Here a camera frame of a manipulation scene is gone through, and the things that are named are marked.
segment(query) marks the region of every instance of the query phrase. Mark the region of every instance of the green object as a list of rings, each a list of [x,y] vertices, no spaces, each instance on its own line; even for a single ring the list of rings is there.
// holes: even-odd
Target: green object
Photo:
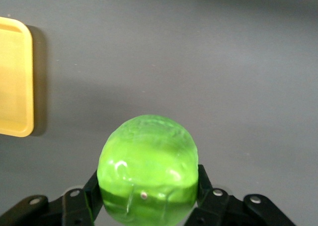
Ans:
[[[127,226],[174,226],[197,197],[197,147],[177,122],[142,115],[110,135],[97,178],[104,206],[115,220]]]

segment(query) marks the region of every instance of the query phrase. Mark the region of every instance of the translucent green ball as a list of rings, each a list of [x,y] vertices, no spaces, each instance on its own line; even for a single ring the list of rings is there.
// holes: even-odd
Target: translucent green ball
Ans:
[[[142,115],[110,135],[97,178],[105,208],[115,220],[127,226],[174,226],[196,200],[197,147],[177,122]]]

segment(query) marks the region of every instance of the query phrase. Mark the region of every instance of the yellow tray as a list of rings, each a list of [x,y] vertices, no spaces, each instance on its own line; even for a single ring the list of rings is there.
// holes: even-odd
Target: yellow tray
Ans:
[[[0,134],[26,137],[34,127],[32,36],[0,17]]]

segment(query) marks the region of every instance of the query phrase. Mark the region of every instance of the yellow object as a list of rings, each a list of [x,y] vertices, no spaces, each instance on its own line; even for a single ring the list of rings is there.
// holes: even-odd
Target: yellow object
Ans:
[[[0,134],[26,137],[34,127],[32,36],[0,17]]]

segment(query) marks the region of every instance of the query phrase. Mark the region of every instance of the gray background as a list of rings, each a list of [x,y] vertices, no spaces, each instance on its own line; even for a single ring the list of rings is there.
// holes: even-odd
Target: gray background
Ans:
[[[0,16],[32,32],[36,121],[0,135],[0,214],[83,185],[109,134],[153,113],[189,130],[213,184],[317,224],[317,0],[0,0]]]

